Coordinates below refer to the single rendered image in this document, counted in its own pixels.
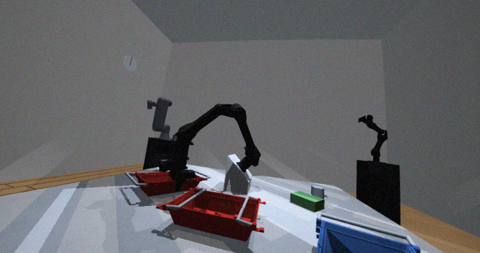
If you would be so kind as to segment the green rectangular block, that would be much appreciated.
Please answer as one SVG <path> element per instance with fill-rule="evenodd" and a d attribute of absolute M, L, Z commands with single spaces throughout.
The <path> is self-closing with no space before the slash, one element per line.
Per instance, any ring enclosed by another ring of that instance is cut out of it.
<path fill-rule="evenodd" d="M 325 199 L 301 191 L 291 192 L 290 202 L 313 212 L 317 212 L 325 208 Z"/>

